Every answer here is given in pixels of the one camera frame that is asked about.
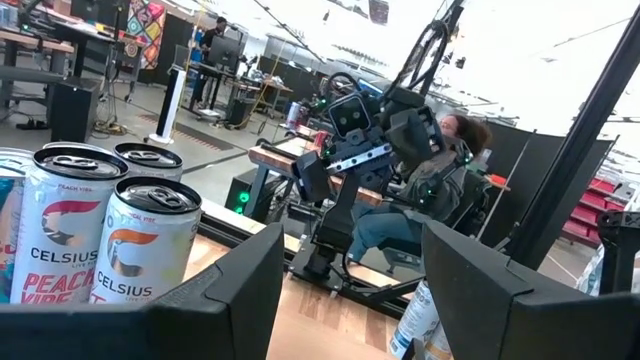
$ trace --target black monitor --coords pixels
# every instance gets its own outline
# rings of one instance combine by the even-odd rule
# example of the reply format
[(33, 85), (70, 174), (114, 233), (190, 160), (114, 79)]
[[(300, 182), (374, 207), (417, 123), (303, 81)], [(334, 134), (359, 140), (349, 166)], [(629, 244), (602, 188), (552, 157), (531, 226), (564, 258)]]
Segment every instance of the black monitor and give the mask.
[(207, 60), (210, 63), (236, 70), (240, 55), (242, 55), (242, 42), (240, 39), (214, 36)]

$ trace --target celsius logo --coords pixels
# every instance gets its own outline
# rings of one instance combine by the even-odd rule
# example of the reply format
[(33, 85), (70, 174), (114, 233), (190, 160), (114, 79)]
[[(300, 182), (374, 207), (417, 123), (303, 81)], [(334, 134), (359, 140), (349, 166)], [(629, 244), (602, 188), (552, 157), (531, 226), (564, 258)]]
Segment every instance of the celsius logo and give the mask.
[(99, 201), (59, 201), (55, 202), (42, 213), (42, 230), (51, 241), (58, 245), (82, 245), (84, 238), (79, 235), (63, 233), (60, 230), (60, 220), (67, 214), (89, 212), (100, 205)]
[(111, 267), (118, 274), (126, 277), (136, 277), (142, 274), (142, 266), (128, 265), (120, 261), (118, 258), (118, 247), (123, 243), (131, 243), (136, 245), (146, 245), (155, 240), (158, 235), (145, 234), (133, 230), (119, 229), (115, 230), (109, 236), (107, 243), (107, 254)]

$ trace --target white stand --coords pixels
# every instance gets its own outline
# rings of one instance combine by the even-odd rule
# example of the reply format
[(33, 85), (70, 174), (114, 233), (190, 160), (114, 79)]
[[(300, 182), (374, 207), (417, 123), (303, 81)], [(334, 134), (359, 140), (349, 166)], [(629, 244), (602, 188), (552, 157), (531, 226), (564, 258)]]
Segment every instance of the white stand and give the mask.
[(173, 123), (176, 121), (176, 113), (180, 106), (180, 96), (182, 95), (186, 77), (187, 72), (183, 69), (172, 68), (170, 70), (169, 85), (167, 86), (167, 92), (162, 102), (162, 111), (158, 119), (158, 127), (155, 133), (149, 134), (149, 136), (144, 139), (145, 143), (148, 142), (148, 140), (153, 140), (163, 145), (173, 143), (171, 130), (173, 129)]

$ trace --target colorful quilt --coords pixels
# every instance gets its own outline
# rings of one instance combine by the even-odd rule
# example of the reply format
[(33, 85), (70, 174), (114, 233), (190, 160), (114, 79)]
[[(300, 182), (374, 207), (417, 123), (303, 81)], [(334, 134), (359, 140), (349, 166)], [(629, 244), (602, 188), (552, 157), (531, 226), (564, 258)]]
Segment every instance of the colorful quilt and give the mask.
[(166, 10), (164, 6), (148, 0), (131, 0), (127, 32), (143, 38), (147, 46), (142, 54), (140, 69), (155, 69), (162, 42)]

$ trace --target green led light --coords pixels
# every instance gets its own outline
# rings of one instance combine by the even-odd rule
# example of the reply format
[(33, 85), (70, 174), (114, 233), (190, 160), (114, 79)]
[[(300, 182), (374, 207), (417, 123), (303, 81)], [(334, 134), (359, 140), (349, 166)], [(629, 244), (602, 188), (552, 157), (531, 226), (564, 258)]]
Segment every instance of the green led light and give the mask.
[(243, 191), (240, 193), (240, 195), (238, 195), (238, 200), (240, 200), (241, 203), (246, 204), (249, 202), (249, 193), (246, 191)]

